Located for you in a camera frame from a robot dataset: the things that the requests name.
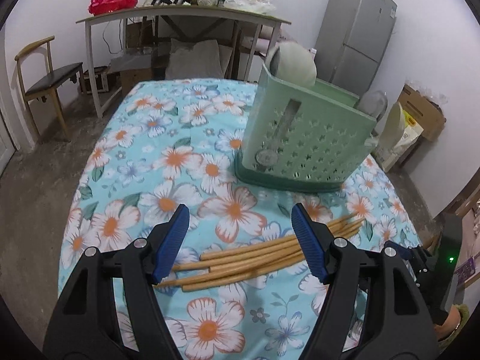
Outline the green utensil holder basket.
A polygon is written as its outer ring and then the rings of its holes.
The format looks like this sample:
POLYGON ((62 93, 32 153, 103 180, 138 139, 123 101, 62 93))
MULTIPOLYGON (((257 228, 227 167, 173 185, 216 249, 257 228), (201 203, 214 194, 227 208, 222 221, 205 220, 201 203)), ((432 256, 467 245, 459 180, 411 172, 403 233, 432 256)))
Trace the green utensil holder basket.
POLYGON ((294 85, 263 67, 233 167, 239 180, 269 189, 336 191, 373 151, 377 120, 358 96, 323 80, 294 85))

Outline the floral blue tablecloth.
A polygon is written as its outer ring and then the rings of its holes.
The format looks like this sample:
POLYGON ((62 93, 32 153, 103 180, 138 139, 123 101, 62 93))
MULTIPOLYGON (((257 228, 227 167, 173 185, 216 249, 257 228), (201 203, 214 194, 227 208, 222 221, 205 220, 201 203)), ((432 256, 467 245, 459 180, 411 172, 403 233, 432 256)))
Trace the floral blue tablecloth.
MULTIPOLYGON (((335 193, 306 195, 241 183, 233 174, 256 86, 233 80, 137 85, 120 103, 83 162, 62 242, 64 284, 83 251, 118 250, 168 221, 179 205, 190 227, 179 263, 202 253, 273 241, 292 233, 290 211, 304 204, 329 222, 354 214, 352 243, 380 250, 388 240, 420 242, 387 175, 366 158, 335 193)), ((214 289, 154 291, 185 359, 297 359, 326 286, 305 262, 214 289)))

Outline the white rice sack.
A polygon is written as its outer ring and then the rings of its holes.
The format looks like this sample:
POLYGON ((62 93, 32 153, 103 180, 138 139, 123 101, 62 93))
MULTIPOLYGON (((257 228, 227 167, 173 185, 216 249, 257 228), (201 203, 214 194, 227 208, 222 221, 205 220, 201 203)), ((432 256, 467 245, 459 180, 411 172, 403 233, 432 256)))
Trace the white rice sack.
POLYGON ((387 116, 373 156, 383 172, 389 172, 422 135, 423 127, 396 102, 387 116))

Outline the metal strainer in holder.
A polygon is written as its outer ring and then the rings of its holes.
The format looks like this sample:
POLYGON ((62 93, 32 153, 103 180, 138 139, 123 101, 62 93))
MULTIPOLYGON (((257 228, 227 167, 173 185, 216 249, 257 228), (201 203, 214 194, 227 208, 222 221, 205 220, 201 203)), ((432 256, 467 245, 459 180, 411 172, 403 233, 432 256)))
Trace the metal strainer in holder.
POLYGON ((388 99, 386 93, 380 90, 368 91, 355 105, 358 111, 373 117, 378 122, 386 113, 388 99))

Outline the cardboard box by fridge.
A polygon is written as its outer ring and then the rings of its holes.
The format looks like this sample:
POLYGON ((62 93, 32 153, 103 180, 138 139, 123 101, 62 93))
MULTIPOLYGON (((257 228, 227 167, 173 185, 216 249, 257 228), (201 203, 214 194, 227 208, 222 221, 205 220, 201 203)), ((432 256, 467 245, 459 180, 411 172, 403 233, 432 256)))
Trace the cardboard box by fridge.
POLYGON ((441 108, 417 90, 405 84, 398 98, 402 108, 408 112, 423 128, 422 136, 434 142, 442 133, 446 118, 441 108))

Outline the cardboard box under desk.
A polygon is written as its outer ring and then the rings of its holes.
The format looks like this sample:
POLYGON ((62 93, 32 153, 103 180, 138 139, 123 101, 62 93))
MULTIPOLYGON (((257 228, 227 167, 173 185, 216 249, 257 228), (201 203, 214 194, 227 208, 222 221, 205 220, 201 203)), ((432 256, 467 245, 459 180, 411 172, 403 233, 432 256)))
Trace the cardboard box under desk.
POLYGON ((127 48, 110 63, 111 72, 120 73, 124 97, 136 84, 153 79, 152 63, 154 50, 151 47, 127 48))

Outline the white sack under desk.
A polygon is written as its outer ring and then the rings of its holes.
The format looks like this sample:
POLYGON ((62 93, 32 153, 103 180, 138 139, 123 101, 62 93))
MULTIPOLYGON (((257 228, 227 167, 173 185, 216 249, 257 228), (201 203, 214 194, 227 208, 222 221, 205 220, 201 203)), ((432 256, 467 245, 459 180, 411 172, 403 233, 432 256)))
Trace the white sack under desk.
POLYGON ((166 80, 191 78, 223 79, 233 49, 215 39, 188 43, 171 40, 166 80))

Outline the wooden chair black seat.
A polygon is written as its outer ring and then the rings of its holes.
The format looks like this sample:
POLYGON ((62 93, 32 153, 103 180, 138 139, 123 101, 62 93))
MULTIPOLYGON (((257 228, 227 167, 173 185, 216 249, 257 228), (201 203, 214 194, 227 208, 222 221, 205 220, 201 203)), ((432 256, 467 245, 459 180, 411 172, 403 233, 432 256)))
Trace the wooden chair black seat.
POLYGON ((19 89, 21 92, 22 100, 25 105, 27 112, 28 120, 32 126, 33 131, 36 134, 37 138, 41 137, 41 134, 38 130, 38 126, 34 120, 32 110, 30 107, 30 102, 33 100, 38 100, 45 102, 48 97, 50 97, 56 117, 59 121, 60 127, 64 132, 64 135, 67 141, 71 141, 71 136, 64 118, 64 112, 59 100, 58 88, 70 80, 73 84, 80 81, 80 89, 86 90, 86 81, 83 73, 83 63, 71 63, 62 67, 54 68, 52 53, 51 53, 51 43, 55 40, 55 36, 49 36, 42 38, 41 40, 34 41, 27 44, 22 50, 18 52, 15 56, 16 61, 16 72, 18 76, 19 89), (29 89, 26 89, 24 86, 24 77, 21 70, 22 62, 29 57, 37 49, 45 46, 46 47, 46 74, 33 84, 29 89))

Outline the grey refrigerator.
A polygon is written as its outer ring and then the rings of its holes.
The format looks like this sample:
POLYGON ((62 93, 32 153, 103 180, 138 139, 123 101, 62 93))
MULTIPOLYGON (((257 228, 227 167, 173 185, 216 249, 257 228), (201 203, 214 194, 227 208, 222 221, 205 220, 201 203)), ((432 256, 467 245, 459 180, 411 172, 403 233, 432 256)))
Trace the grey refrigerator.
POLYGON ((396 11, 394 0, 329 0, 315 44, 317 77, 358 96, 367 92, 396 11))

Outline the clear plastic bag on desk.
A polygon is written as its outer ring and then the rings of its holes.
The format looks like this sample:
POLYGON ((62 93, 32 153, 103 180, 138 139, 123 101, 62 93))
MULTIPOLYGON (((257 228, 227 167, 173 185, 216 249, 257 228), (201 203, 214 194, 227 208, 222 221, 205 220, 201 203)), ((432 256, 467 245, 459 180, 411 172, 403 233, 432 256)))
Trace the clear plastic bag on desk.
POLYGON ((271 0, 224 0, 224 7, 262 15, 270 15, 276 10, 271 0))

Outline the red plastic bag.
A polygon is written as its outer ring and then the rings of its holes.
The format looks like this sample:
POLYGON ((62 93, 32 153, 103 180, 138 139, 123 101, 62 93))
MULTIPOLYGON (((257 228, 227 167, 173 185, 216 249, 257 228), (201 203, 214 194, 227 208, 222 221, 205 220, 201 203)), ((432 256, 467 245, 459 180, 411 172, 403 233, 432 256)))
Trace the red plastic bag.
POLYGON ((106 13, 135 8, 138 0, 90 0, 89 14, 99 16, 106 13))

